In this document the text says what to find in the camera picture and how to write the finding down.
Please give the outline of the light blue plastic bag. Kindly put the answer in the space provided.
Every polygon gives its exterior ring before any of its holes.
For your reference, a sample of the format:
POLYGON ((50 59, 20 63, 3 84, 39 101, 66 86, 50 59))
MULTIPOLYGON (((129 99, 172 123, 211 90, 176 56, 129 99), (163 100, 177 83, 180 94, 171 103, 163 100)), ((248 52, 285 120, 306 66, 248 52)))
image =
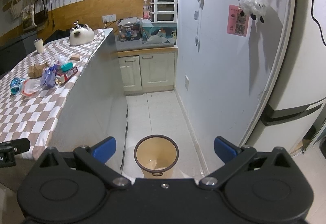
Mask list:
POLYGON ((16 95, 18 93, 20 93, 20 91, 22 90, 23 87, 23 83, 24 83, 24 79, 22 78, 13 78, 11 83, 10 83, 10 91, 12 95, 16 95))

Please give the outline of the white plastic bag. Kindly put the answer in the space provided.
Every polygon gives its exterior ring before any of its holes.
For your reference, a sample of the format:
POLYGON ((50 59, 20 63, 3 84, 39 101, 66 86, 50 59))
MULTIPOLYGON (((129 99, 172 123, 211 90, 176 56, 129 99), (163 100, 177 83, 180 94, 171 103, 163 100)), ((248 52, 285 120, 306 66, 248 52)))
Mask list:
POLYGON ((41 90, 39 79, 26 79, 21 90, 22 95, 26 97, 35 97, 41 90))

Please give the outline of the blue snack wrapper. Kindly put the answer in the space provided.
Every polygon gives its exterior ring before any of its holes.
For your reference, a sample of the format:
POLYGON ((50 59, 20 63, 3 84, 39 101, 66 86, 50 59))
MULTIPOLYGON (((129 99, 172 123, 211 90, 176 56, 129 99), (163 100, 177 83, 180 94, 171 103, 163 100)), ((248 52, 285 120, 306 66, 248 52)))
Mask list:
POLYGON ((40 85, 45 86, 47 88, 53 88, 55 86, 55 79, 58 71, 58 65, 54 64, 50 67, 46 67, 43 70, 40 85))

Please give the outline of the teal round lid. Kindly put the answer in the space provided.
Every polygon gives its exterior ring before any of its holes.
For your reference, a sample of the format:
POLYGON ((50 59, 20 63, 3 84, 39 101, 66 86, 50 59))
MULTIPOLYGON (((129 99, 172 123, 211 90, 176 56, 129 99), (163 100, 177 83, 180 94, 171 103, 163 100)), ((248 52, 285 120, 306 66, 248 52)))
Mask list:
POLYGON ((66 63, 66 64, 63 64, 61 66, 61 71, 62 72, 67 72, 69 71, 70 69, 72 69, 74 67, 73 63, 72 62, 69 62, 69 63, 66 63))

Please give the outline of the beige trash bin brown rim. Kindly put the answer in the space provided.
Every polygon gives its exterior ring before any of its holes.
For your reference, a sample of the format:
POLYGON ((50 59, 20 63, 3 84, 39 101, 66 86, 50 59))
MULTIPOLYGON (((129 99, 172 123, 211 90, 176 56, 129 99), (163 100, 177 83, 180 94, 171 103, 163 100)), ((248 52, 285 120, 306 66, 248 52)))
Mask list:
POLYGON ((171 138, 154 134, 134 148, 134 160, 147 179, 170 179, 178 162, 179 148, 171 138))

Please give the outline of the crumpled brown paper bag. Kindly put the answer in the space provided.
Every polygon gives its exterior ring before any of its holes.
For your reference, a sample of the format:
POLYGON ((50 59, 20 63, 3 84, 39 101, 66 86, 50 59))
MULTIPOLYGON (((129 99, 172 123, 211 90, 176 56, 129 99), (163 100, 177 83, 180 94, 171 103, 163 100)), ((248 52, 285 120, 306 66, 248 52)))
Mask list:
POLYGON ((31 79, 40 78, 43 74, 43 70, 49 66, 48 62, 43 64, 33 64, 29 66, 28 77, 31 79))

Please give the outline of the red white carton box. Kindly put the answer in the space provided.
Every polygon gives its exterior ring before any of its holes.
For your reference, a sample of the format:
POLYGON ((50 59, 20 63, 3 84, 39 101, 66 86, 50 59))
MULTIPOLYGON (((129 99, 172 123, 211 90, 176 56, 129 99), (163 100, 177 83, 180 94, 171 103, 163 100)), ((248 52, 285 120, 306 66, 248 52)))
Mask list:
POLYGON ((78 72, 78 68, 73 67, 69 71, 66 71, 65 73, 60 73, 56 76, 55 83, 57 85, 63 85, 67 81, 69 81, 77 72, 78 72))

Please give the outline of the white cabinet with doors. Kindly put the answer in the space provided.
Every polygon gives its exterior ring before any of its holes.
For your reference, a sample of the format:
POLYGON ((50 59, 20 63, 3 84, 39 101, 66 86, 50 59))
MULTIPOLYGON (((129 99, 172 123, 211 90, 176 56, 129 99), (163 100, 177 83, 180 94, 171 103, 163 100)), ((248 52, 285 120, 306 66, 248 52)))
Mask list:
POLYGON ((177 53, 176 46, 118 52, 125 94, 173 90, 177 53))

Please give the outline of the crumpled white tissue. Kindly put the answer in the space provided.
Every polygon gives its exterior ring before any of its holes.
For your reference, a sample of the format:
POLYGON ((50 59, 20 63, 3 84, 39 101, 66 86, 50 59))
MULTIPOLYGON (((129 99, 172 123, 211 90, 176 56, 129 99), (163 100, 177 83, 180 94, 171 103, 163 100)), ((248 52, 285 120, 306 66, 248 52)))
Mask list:
POLYGON ((60 55, 57 57, 57 63, 58 64, 66 64, 67 63, 67 58, 64 55, 60 55))

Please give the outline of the white refrigerator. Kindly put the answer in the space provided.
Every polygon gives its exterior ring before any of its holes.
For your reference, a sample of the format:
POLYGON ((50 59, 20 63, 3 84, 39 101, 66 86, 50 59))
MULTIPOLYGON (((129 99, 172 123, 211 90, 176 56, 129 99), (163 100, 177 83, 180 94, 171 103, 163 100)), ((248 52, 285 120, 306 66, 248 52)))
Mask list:
POLYGON ((325 0, 267 1, 251 25, 271 71, 241 143, 295 152, 325 107, 325 0))

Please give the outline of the white paper cup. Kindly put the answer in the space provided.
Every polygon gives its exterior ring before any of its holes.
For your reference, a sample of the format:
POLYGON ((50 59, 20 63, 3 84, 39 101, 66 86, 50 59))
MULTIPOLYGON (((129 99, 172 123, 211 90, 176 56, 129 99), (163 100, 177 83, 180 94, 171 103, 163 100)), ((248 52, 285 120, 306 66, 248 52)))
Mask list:
POLYGON ((44 52, 44 43, 42 38, 38 38, 34 41, 35 49, 38 53, 44 52))

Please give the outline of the white cat-shaped ceramic pot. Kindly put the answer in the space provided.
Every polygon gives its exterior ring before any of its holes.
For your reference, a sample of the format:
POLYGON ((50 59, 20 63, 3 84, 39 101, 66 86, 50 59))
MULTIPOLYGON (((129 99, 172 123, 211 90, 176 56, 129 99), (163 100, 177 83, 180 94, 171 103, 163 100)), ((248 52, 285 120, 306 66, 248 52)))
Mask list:
POLYGON ((81 25, 77 21, 70 29, 69 43, 71 46, 88 44, 94 39, 94 31, 87 24, 81 25))

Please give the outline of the hanging tote bag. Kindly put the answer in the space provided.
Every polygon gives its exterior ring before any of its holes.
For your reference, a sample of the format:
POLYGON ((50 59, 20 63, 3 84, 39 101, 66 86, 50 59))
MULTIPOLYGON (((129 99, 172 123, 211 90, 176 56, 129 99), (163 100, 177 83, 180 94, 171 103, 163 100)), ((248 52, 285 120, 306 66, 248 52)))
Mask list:
POLYGON ((24 0, 21 11, 23 31, 37 28, 34 20, 34 0, 24 0))

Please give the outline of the pink card with QR codes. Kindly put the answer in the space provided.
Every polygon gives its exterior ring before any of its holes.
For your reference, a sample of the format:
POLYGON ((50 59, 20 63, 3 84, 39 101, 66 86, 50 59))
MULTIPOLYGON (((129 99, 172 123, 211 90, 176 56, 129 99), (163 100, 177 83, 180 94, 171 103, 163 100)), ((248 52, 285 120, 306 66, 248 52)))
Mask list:
POLYGON ((249 17, 241 14, 241 9, 238 6, 230 5, 228 13, 227 34, 247 36, 249 17))

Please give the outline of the clear storage box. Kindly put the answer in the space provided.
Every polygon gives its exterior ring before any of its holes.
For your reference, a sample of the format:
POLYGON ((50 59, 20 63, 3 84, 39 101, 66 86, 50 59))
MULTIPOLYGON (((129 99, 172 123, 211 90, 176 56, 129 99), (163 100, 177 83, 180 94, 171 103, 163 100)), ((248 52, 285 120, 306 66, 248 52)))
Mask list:
POLYGON ((118 41, 135 41, 140 39, 140 20, 138 17, 121 18, 116 22, 118 41))

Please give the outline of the teal white box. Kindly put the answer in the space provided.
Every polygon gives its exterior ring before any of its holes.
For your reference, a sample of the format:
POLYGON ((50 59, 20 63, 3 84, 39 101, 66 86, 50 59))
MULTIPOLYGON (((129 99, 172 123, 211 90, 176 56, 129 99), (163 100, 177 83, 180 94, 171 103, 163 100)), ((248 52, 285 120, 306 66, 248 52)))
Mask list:
POLYGON ((140 22, 142 44, 176 43, 177 23, 152 23, 148 19, 140 22))

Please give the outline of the white fluffy sheep plush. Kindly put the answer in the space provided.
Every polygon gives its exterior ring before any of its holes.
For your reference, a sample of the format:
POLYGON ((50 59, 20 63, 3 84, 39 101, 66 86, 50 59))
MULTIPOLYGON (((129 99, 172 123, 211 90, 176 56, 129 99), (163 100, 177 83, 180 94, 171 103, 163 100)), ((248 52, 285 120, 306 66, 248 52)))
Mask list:
POLYGON ((252 20, 259 18, 261 23, 264 23, 264 16, 268 8, 267 0, 239 0, 241 16, 250 16, 252 20))

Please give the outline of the pink drink bottle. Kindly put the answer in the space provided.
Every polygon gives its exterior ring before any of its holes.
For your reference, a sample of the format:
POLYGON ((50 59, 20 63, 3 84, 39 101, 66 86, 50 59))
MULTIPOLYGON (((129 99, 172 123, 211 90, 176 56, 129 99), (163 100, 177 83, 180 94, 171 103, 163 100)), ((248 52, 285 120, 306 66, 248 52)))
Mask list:
POLYGON ((148 20, 150 18, 150 10, 148 0, 144 0, 143 4, 143 19, 148 20))

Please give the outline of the white drawer organizer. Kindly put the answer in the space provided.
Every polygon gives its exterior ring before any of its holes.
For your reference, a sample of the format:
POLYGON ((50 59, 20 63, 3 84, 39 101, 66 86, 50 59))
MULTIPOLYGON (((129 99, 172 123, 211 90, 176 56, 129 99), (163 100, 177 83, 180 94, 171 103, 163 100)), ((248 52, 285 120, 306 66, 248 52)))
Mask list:
POLYGON ((177 23, 178 0, 150 0, 152 23, 177 23))

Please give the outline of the white wall outlet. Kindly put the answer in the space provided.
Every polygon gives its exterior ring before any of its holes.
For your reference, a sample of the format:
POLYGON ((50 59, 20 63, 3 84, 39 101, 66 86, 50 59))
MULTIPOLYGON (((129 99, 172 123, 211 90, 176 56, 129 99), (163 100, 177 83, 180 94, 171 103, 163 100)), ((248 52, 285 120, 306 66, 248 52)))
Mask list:
POLYGON ((116 14, 102 16, 102 22, 103 23, 106 23, 106 22, 115 22, 116 20, 117 20, 116 14))

